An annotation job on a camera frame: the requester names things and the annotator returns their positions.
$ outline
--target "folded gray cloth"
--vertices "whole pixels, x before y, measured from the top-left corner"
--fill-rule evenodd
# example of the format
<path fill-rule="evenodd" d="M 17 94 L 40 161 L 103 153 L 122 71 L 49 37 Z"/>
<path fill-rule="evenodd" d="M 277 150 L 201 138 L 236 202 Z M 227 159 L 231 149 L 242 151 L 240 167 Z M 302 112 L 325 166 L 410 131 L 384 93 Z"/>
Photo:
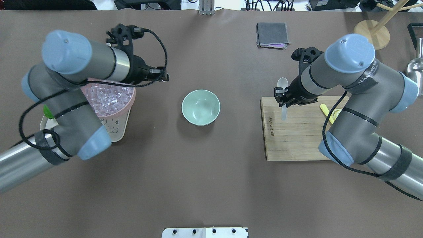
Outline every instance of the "folded gray cloth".
<path fill-rule="evenodd" d="M 286 49 L 291 43 L 284 22 L 257 23 L 257 46 Z"/>

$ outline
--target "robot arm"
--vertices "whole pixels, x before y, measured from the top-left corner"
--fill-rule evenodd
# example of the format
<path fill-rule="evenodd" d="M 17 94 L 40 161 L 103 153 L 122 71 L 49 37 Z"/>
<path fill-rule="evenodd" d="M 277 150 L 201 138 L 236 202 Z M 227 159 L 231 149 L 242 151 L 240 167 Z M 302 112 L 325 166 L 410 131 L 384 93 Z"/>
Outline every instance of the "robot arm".
<path fill-rule="evenodd" d="M 314 51 L 308 55 L 321 53 L 315 48 L 303 50 Z M 352 96 L 326 133 L 332 153 L 341 163 L 366 165 L 378 179 L 423 199 L 423 159 L 375 133 L 388 112 L 401 112 L 415 101 L 417 84 L 375 59 L 366 38 L 349 34 L 308 64 L 285 94 L 275 97 L 280 106 L 303 105 L 337 85 Z M 319 151 L 335 161 L 323 141 Z"/>
<path fill-rule="evenodd" d="M 74 155 L 86 160 L 111 145 L 106 129 L 79 90 L 88 77 L 130 84 L 168 81 L 165 67 L 148 66 L 133 55 L 132 40 L 141 38 L 145 31 L 156 36 L 148 29 L 119 24 L 107 33 L 107 43 L 114 47 L 63 30 L 47 35 L 43 62 L 23 77 L 22 88 L 35 105 L 45 103 L 59 125 L 52 131 L 35 133 L 26 143 L 0 155 L 1 193 Z"/>

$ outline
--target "green bowl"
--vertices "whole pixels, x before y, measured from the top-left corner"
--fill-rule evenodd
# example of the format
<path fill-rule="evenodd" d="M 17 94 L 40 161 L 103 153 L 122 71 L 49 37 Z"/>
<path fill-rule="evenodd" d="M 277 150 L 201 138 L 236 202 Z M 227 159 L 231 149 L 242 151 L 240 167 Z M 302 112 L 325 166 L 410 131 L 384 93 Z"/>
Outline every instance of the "green bowl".
<path fill-rule="evenodd" d="M 182 114 L 190 123 L 205 126 L 212 123 L 220 112 L 217 96 L 207 90 L 190 92 L 182 101 Z"/>

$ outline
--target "white mounting plate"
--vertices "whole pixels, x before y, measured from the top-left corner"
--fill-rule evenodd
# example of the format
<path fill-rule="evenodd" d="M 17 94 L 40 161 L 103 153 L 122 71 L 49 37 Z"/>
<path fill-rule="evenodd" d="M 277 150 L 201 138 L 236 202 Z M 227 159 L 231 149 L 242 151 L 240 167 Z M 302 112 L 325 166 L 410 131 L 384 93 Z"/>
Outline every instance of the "white mounting plate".
<path fill-rule="evenodd" d="M 123 138 L 130 112 L 131 109 L 129 109 L 128 112 L 126 112 L 125 114 L 116 118 L 100 119 L 100 121 L 106 128 L 112 142 L 120 141 Z M 51 129 L 57 125 L 58 123 L 56 120 L 48 119 L 46 118 L 46 116 L 43 115 L 43 119 L 40 123 L 40 130 Z"/>
<path fill-rule="evenodd" d="M 166 228 L 162 238 L 248 238 L 244 227 Z"/>

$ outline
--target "pink container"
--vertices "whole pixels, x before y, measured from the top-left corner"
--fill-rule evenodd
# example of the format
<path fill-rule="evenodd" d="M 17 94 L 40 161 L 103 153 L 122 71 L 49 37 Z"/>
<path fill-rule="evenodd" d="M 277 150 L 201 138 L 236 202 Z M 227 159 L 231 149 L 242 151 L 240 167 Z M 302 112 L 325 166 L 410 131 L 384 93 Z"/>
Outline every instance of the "pink container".
<path fill-rule="evenodd" d="M 111 119 L 124 115 L 135 101 L 135 88 L 111 86 L 99 83 L 90 83 L 81 87 L 82 92 L 91 107 L 101 119 Z"/>

